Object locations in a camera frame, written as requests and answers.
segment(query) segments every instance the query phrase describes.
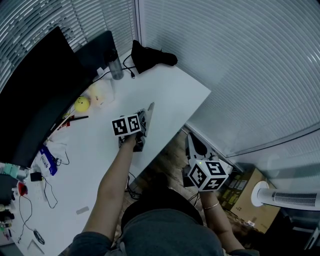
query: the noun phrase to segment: transparent bottle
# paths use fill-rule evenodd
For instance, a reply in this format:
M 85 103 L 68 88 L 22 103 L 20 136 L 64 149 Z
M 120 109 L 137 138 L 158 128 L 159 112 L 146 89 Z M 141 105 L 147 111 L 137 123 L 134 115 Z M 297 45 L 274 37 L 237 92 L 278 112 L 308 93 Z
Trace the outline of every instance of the transparent bottle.
M 110 49 L 106 51 L 104 53 L 104 61 L 108 65 L 114 80 L 120 80 L 124 77 L 124 71 L 122 69 L 116 49 Z

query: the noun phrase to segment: fan grille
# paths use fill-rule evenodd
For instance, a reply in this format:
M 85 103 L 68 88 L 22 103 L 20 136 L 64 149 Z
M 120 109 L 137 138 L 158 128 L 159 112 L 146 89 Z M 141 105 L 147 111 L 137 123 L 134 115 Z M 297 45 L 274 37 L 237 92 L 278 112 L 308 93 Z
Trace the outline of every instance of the fan grille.
M 282 193 L 274 192 L 272 200 L 281 204 L 316 207 L 317 193 Z

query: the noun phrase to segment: white desk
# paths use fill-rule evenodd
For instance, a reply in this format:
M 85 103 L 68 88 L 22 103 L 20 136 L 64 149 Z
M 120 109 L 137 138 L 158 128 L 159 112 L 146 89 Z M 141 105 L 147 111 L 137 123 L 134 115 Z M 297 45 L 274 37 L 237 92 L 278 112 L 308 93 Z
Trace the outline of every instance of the white desk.
M 57 206 L 50 209 L 46 202 L 37 199 L 33 183 L 27 182 L 28 197 L 33 206 L 32 217 L 27 224 L 39 231 L 45 245 L 38 243 L 33 232 L 25 228 L 22 240 L 17 244 L 24 255 L 30 255 L 27 247 L 34 240 L 46 256 L 57 256 L 83 230 L 94 206 L 98 185 L 119 150 L 111 119 L 131 114 L 155 102 L 143 152 L 134 153 L 130 167 L 130 172 L 138 176 L 210 93 L 177 67 L 159 64 L 140 75 L 134 71 L 135 79 L 124 72 L 123 79 L 113 80 L 115 101 L 68 128 L 67 154 L 70 165 L 60 166 L 56 175 L 48 180 L 58 200 Z M 54 202 L 49 187 L 47 191 L 49 200 Z M 19 215 L 18 200 L 15 205 L 17 213 L 11 230 L 16 242 L 23 222 Z M 89 211 L 77 215 L 76 211 L 83 207 L 88 207 Z M 30 215 L 30 203 L 25 198 L 21 198 L 21 211 L 26 220 Z

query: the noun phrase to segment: human arm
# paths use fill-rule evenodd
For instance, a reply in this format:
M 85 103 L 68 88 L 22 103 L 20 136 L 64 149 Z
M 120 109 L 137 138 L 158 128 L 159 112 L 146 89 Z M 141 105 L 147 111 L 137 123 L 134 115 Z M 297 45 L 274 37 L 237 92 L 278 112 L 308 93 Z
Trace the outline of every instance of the human arm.
M 114 240 L 135 145 L 136 135 L 131 135 L 121 146 L 100 182 L 94 207 L 82 232 L 96 232 Z
M 200 192 L 200 199 L 205 215 L 206 224 L 208 228 L 214 231 L 214 233 L 218 236 L 222 244 L 222 248 L 224 248 L 227 253 L 235 250 L 243 250 L 244 247 L 236 239 L 234 233 L 232 232 L 232 227 L 228 220 L 228 217 L 220 206 L 214 192 Z

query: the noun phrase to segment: black pants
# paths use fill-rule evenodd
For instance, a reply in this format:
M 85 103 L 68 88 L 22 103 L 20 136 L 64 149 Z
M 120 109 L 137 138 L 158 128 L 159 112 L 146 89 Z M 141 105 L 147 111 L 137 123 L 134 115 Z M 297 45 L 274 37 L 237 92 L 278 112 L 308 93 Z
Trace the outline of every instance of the black pants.
M 199 212 L 188 200 L 174 190 L 164 187 L 144 192 L 139 201 L 125 210 L 121 220 L 121 231 L 134 217 L 155 209 L 174 209 L 189 215 L 200 225 L 204 224 Z

